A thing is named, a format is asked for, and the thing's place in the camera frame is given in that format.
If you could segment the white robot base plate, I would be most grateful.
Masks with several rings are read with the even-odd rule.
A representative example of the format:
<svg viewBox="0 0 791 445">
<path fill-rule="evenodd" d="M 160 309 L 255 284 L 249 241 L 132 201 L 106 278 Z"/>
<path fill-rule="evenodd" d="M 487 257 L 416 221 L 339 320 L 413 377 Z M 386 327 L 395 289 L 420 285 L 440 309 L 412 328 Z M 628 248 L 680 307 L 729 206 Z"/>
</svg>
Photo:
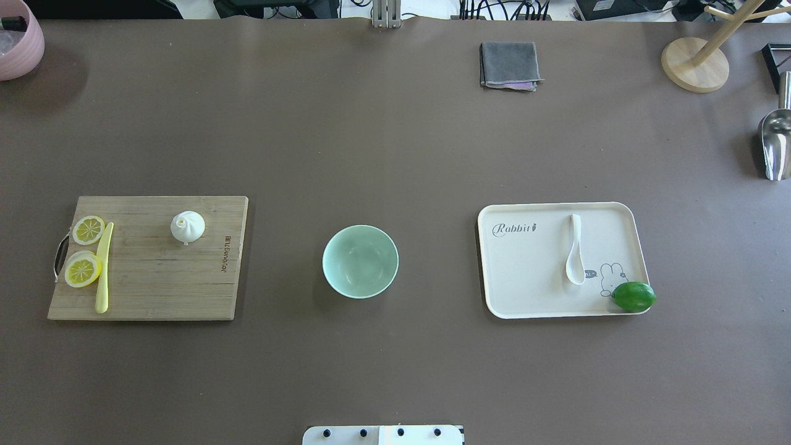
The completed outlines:
<svg viewBox="0 0 791 445">
<path fill-rule="evenodd" d="M 302 444 L 464 444 L 457 425 L 340 425 L 306 429 Z"/>
</svg>

